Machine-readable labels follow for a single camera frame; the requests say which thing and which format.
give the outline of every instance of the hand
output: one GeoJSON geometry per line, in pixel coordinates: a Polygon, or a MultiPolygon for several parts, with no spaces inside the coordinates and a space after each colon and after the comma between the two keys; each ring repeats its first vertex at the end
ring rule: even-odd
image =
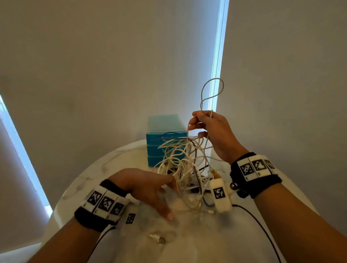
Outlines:
{"type": "Polygon", "coordinates": [[[232,164],[249,151],[236,139],[224,116],[212,112],[212,118],[210,118],[210,114],[211,111],[209,110],[194,111],[192,113],[194,117],[189,121],[188,130],[207,130],[199,132],[199,138],[207,138],[208,136],[216,154],[222,160],[232,164]]]}
{"type": "Polygon", "coordinates": [[[124,191],[153,208],[168,221],[174,216],[170,209],[159,199],[158,192],[164,193],[163,185],[177,192],[176,180],[171,175],[159,175],[136,168],[120,170],[109,177],[109,180],[124,191]]]}

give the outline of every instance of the wristband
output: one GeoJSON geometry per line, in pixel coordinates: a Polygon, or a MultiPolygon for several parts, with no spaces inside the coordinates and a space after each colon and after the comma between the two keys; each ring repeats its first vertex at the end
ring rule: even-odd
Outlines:
{"type": "Polygon", "coordinates": [[[75,211],[76,220],[84,227],[102,232],[116,225],[129,204],[126,192],[106,179],[94,188],[75,211]]]}
{"type": "Polygon", "coordinates": [[[264,155],[246,153],[231,164],[230,176],[240,188],[239,196],[255,198],[270,186],[281,183],[276,169],[264,155]]]}

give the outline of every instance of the person's left hand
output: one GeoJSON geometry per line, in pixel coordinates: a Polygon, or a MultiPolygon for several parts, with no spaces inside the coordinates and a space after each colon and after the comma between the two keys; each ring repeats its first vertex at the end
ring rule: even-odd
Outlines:
{"type": "Polygon", "coordinates": [[[129,168],[120,170],[108,179],[124,191],[131,193],[134,198],[155,208],[166,220],[173,220],[173,213],[158,196],[158,192],[165,192],[163,185],[177,192],[177,184],[173,176],[129,168]]]}

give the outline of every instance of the blue plastic drawer unit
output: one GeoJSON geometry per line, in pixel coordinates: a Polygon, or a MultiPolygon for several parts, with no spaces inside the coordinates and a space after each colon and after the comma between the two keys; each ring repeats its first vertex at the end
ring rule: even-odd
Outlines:
{"type": "MultiPolygon", "coordinates": [[[[187,137],[187,130],[177,114],[150,116],[146,134],[148,166],[154,167],[164,159],[165,149],[158,149],[161,144],[179,137],[187,137]]],[[[182,159],[184,156],[182,154],[177,157],[182,159]]]]}

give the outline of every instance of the white cable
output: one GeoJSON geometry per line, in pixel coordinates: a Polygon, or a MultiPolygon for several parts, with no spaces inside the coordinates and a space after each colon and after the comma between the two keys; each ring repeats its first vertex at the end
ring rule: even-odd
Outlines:
{"type": "MultiPolygon", "coordinates": [[[[200,103],[200,109],[202,110],[203,102],[205,100],[214,98],[222,93],[224,89],[224,82],[220,78],[213,78],[207,81],[201,90],[201,103],[200,103]],[[203,91],[205,86],[212,80],[218,79],[222,82],[222,89],[221,91],[211,97],[208,97],[206,99],[203,99],[203,91]]],[[[178,189],[180,191],[180,195],[182,200],[185,202],[185,204],[190,209],[201,209],[201,204],[205,192],[205,187],[209,183],[211,176],[203,176],[202,173],[206,169],[206,165],[209,165],[210,169],[213,169],[208,158],[222,161],[220,159],[207,157],[205,155],[205,150],[213,148],[207,147],[208,142],[208,136],[206,138],[199,138],[198,136],[195,136],[193,138],[189,138],[188,135],[189,130],[187,129],[187,137],[180,137],[180,138],[173,138],[166,142],[164,142],[162,145],[160,145],[158,148],[163,148],[164,150],[164,160],[157,163],[155,167],[158,167],[158,173],[159,174],[168,174],[169,170],[171,168],[176,168],[177,171],[173,174],[173,176],[176,179],[176,183],[178,186],[178,189]],[[199,171],[199,166],[205,162],[204,168],[199,171]],[[193,188],[199,187],[200,193],[197,196],[197,200],[190,200],[187,195],[187,191],[190,191],[193,188]]]]}

